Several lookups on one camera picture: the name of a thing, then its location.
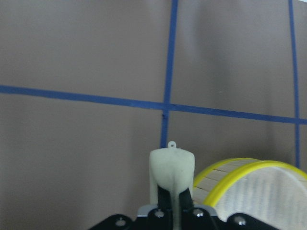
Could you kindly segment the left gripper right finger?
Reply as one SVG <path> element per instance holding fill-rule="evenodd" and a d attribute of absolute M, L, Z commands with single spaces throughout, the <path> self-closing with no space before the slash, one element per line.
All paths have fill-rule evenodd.
<path fill-rule="evenodd" d="M 235 213 L 221 220 L 215 209 L 195 205 L 189 189 L 179 194 L 181 228 L 183 230 L 274 230 L 275 227 L 244 213 Z"/>

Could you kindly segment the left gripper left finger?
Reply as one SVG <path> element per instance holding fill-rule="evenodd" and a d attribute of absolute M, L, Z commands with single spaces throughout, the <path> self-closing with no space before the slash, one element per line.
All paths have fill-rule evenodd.
<path fill-rule="evenodd" d="M 158 187 L 157 204 L 139 208 L 135 220 L 123 214 L 114 214 L 95 224 L 92 230 L 171 230 L 173 212 L 170 193 Z"/>

